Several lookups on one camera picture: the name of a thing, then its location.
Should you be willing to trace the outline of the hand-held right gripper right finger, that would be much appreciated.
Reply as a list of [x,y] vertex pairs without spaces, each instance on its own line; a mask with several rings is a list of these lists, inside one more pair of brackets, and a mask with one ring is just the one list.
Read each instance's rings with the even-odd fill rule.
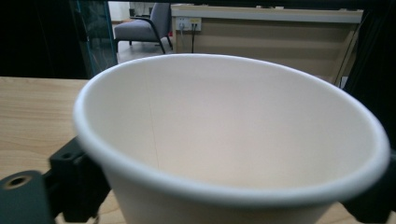
[[396,150],[390,153],[389,166],[382,177],[359,196],[343,202],[357,221],[385,224],[391,212],[396,212]]

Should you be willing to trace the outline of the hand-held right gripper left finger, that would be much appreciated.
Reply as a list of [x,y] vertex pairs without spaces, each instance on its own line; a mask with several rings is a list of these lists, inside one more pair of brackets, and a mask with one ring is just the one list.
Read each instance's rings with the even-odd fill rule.
[[0,224],[56,224],[59,215],[69,223],[99,218],[110,186],[78,140],[52,154],[49,165],[44,174],[30,170],[0,180]]

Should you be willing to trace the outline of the single white paper cup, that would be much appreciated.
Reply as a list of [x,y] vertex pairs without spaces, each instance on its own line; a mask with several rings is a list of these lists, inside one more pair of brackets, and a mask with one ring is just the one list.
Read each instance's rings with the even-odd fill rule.
[[74,122],[127,224],[314,224],[390,159],[382,125],[349,94],[234,56],[116,65],[81,90]]

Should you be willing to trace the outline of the glass panel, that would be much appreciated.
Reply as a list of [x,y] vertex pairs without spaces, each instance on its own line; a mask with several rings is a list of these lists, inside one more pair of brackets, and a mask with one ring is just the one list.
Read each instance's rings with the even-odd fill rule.
[[118,63],[108,2],[70,0],[86,70],[92,78]]

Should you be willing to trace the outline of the beige wooden counter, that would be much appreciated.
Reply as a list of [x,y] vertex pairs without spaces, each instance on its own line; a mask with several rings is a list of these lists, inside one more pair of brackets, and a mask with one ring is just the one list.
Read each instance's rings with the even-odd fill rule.
[[[337,84],[354,61],[361,10],[173,5],[174,51],[217,53],[284,64]],[[179,31],[176,17],[202,19]]]

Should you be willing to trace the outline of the white wall socket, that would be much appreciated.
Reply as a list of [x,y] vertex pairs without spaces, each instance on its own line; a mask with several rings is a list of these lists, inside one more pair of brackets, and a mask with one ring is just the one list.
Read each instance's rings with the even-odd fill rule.
[[202,30],[202,19],[190,17],[176,17],[175,28],[179,31],[200,32]]

